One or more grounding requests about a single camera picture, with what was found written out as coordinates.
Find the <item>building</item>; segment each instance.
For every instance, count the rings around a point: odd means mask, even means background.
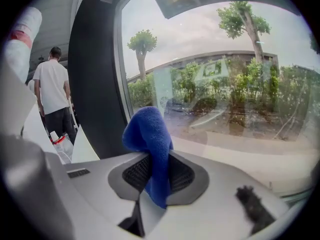
[[[197,55],[192,55],[180,59],[176,59],[170,62],[167,62],[165,64],[156,66],[154,68],[151,68],[147,70],[145,73],[150,74],[151,72],[159,69],[164,69],[168,67],[176,68],[176,69],[183,69],[186,67],[188,63],[196,62],[198,64],[201,63],[207,63],[209,61],[218,61],[221,60],[223,57],[237,57],[239,56],[240,58],[243,59],[243,61],[246,64],[249,64],[252,60],[252,58],[255,58],[255,52],[250,51],[250,50],[223,50],[223,51],[213,51],[213,52],[206,52],[206,53],[201,53]],[[273,61],[278,65],[278,56],[276,54],[272,53],[264,53],[264,59],[268,61],[269,59],[273,59]],[[136,82],[140,77],[140,74],[137,74],[131,78],[127,78],[128,83],[134,83]]]

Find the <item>man's hand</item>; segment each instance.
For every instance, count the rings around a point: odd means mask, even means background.
[[[40,115],[44,118],[45,117],[44,106],[42,106],[42,104],[40,104],[39,109],[40,109]]]

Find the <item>cloudy sky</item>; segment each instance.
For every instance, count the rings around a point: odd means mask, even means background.
[[[270,34],[260,36],[263,51],[278,55],[280,66],[300,65],[320,71],[320,56],[310,49],[309,27],[301,16],[276,6],[252,2],[253,13],[264,17]],[[250,50],[249,36],[231,39],[219,28],[217,9],[228,2],[201,6],[166,19],[155,0],[130,0],[122,11],[122,47],[127,78],[139,74],[136,53],[127,47],[138,31],[149,29],[157,46],[145,57],[146,70],[175,58],[225,51]]]

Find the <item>blue towel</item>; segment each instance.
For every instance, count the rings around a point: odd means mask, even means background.
[[[151,154],[152,176],[145,190],[156,205],[166,208],[166,198],[170,195],[169,150],[174,147],[160,111],[154,106],[139,109],[125,128],[122,142],[132,151]]]

